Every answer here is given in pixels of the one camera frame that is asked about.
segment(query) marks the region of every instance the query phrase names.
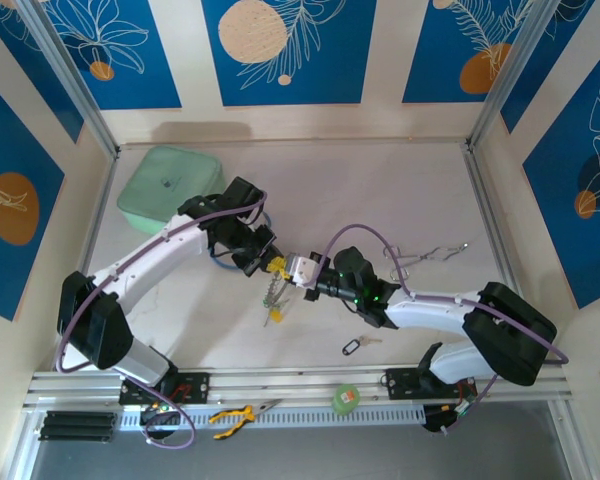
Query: orange circle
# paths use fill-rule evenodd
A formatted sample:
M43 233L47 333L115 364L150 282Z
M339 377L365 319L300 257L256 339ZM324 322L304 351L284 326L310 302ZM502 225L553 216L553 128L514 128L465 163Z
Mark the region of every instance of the orange circle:
M111 65L100 61L93 62L89 66L89 71L91 72L91 75L103 82L108 82L113 78L114 75Z
M500 68L509 55L509 50L511 50L510 44L498 43L488 51L476 53L462 67L460 88L474 95L489 93Z
M26 196L17 202L19 208L6 203L23 194ZM29 179L13 172L0 175L0 238L11 245L26 245L36 233L39 218L38 194Z
M596 213L596 196L589 190L583 190L576 197L576 213L587 220Z
M283 87L286 87L287 85L291 85L291 77L289 75L280 75L278 77L278 83L280 85L282 85Z

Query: key tag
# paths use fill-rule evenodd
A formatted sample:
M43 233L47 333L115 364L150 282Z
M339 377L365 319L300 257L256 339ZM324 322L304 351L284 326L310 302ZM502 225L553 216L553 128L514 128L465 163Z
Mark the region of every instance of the key tag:
M342 354L345 357L348 357L353 352L355 352L358 348L360 348L360 341L357 338L354 338L349 343L347 343L344 347L342 347Z

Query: container lid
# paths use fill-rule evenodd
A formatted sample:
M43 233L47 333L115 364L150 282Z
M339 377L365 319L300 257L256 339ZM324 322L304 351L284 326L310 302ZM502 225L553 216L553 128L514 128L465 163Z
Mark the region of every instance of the container lid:
M118 196L118 208L167 222L185 200L207 195L221 172L220 162L208 155L177 147L153 147Z

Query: white plastic part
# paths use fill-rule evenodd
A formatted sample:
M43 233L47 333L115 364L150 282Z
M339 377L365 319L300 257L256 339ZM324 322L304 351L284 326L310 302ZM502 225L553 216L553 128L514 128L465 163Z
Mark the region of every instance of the white plastic part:
M169 370L169 362L134 338L127 354L116 364L116 370L154 387Z
M464 415L464 412L467 411L467 409L469 408L471 404L469 402L467 402L466 398L462 399L462 402L460 402L460 405L458 405L456 408L454 408L454 410L456 411L456 413L458 415Z
M449 385L469 377L495 375L470 340L442 345L431 360L430 370L436 377Z
M305 286L305 284L309 283L317 270L317 262L307 257L295 255L291 260L291 266L289 267L288 272L289 275L291 275L293 283L295 283L297 287L307 288L308 285Z
M169 232L191 221L191 218L186 215L175 215L162 231L140 245L125 258L96 272L95 285L112 275L115 269L133 257L147 244L157 238L166 238ZM124 314L127 315L152 287L188 258L206 252L207 245L207 233L198 227L189 227L145 254L141 260L122 272L103 291L105 293L116 293L118 303Z
M448 296L458 298L455 295L441 293L412 292L415 297L406 295L402 290L396 292L389 299L386 313L389 320L398 328L432 328L445 332L455 333L466 337L462 329L464 316L473 310L473 307L460 306L458 303L425 302L420 300L422 295ZM479 300L477 292L462 295L462 298Z
M459 299L478 301L480 296L477 292L463 295L415 292L415 300L413 293L409 296L402 290L396 290L389 300L386 313L396 327L432 328L467 337L462 325L464 316L471 312L473 307L462 306ZM454 302L420 300L424 295L445 296L452 298ZM436 377L447 384L454 384L469 377L494 375L491 367L470 340L442 345L433 356L430 369Z

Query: black connector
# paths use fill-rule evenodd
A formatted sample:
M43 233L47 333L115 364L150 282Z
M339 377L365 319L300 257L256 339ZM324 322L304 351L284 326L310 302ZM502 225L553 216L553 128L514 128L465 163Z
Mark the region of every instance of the black connector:
M480 292L480 303L518 321L549 343L557 329L544 315L497 282L489 282ZM499 376L522 386L533 385L549 353L533 338L506 322L497 322L493 315L474 309L464 317L462 328L489 366Z
M309 258L320 262L322 255L311 252ZM305 300L314 302L323 293L353 303L356 313L373 327L398 328L385 310L399 285L379 279L371 263L355 247L338 252L334 258L334 268L329 268L329 263L327 259L315 287L305 293Z
M202 218L236 208L248 207L259 202L264 192L243 178L236 177L224 193L209 197L196 196L187 200L178 214L193 219ZM250 277L259 268L263 271L276 257L283 256L274 245L276 235L266 225L252 230L242 220L249 218L251 211L206 220L198 228L207 232L209 246L220 244L231 253L231 259L245 275Z
M58 333L63 335L78 307L95 289L93 280L73 272L62 283ZM115 294L100 293L82 314L69 343L101 370L111 368L131 349L133 334Z

